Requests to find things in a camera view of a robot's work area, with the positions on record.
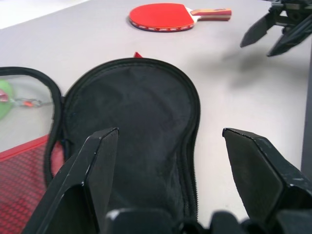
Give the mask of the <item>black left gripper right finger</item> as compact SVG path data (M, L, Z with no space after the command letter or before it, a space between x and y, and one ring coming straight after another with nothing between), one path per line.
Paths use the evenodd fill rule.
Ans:
M272 220L280 210L312 209L312 182L265 137L225 128L234 182L252 219Z

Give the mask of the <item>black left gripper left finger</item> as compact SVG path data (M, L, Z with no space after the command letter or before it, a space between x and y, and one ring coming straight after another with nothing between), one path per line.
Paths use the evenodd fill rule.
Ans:
M61 167L22 234L100 234L117 155L118 128L90 135Z

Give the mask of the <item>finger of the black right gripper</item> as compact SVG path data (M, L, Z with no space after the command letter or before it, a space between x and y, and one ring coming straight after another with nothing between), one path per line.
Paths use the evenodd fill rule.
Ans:
M267 34L267 31L274 25L274 13L267 13L247 30L240 43L240 47L242 48L258 42Z
M268 57L281 55L299 45L312 34L312 17L307 17L298 25L283 33L283 36L268 52Z

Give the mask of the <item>red zippered pouch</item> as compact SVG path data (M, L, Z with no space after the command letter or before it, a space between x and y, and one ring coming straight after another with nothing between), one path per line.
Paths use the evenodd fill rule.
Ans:
M156 59L117 59L88 71L64 97L38 70L0 67L0 77L16 75L49 89L53 122L47 143L0 153L0 234L22 234L61 167L90 135L110 128L119 137L100 234L187 234L197 218L200 101L186 74Z

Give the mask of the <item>red table tennis paddle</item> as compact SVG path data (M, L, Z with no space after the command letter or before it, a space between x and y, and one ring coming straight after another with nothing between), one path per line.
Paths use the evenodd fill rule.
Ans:
M180 3L151 3L141 5L129 13L132 26L151 32L187 31L201 20L229 21L229 8L192 10Z

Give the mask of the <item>green ring zipper pull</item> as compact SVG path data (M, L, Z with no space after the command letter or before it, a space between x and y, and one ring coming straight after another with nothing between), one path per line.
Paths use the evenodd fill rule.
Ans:
M6 80L0 79L0 120L2 120L13 107L14 90Z

